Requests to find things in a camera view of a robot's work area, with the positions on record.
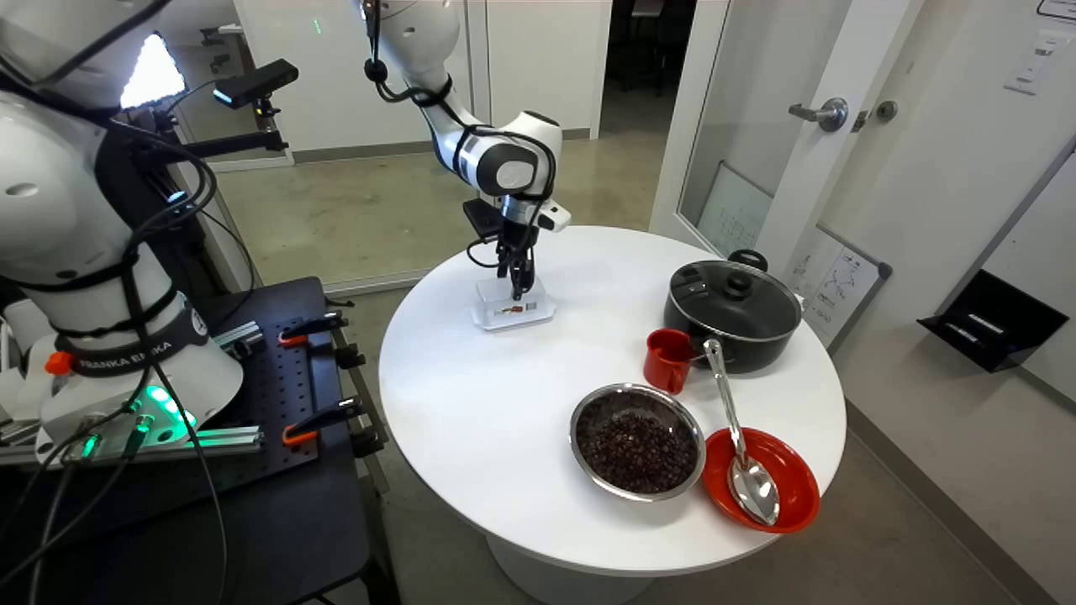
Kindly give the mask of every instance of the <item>pot handle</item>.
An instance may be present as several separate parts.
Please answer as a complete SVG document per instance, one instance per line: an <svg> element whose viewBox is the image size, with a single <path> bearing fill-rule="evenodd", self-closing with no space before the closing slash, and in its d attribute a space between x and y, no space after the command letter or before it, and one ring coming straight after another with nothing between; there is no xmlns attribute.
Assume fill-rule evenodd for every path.
<svg viewBox="0 0 1076 605"><path fill-rule="evenodd" d="M735 251L730 257L730 264L739 264L739 267L754 267L754 268L758 268L758 274L770 274L767 257L762 257L762 251L754 251L754 249L735 249Z"/></svg>

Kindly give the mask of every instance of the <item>spoon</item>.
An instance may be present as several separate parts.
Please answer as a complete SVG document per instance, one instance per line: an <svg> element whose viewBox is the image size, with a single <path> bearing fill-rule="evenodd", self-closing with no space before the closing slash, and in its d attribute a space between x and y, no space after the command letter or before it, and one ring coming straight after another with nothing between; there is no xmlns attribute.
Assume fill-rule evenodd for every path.
<svg viewBox="0 0 1076 605"><path fill-rule="evenodd" d="M719 340L706 340L701 350L706 350L706 360L711 368L716 395L725 405L730 441L734 441L734 451L735 451L735 457L730 464L730 474L725 474L725 485L730 485L735 504L748 519L755 519L758 525L773 527L776 519L781 519L776 482L770 476L770 472L758 460L754 460L745 455L745 441L742 441L742 429L739 429L739 417L735 417L734 388L730 388L725 357L723 357Z"/></svg>

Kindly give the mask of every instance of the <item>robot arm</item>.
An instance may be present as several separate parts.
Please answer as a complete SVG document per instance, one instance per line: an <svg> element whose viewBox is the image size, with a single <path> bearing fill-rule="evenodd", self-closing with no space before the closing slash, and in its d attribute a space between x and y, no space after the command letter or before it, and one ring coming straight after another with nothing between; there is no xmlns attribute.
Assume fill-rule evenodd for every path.
<svg viewBox="0 0 1076 605"><path fill-rule="evenodd" d="M412 101L431 123L440 166L499 205L496 277L510 277L510 295L521 299L534 287L538 228L572 222L550 200L561 129L534 110L486 129L452 101L442 61L459 38L459 20L450 0L363 0L363 13L372 46L367 78L382 101ZM402 93L386 88L388 69L378 55L405 83Z"/></svg>

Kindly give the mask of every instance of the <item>door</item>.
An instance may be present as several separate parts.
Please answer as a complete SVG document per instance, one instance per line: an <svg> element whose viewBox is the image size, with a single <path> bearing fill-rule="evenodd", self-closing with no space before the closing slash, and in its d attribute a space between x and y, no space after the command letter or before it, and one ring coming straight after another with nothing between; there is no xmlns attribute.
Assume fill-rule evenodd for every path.
<svg viewBox="0 0 1076 605"><path fill-rule="evenodd" d="M719 257L758 249L770 274L786 277L918 6L920 0L701 0L651 231Z"/></svg>

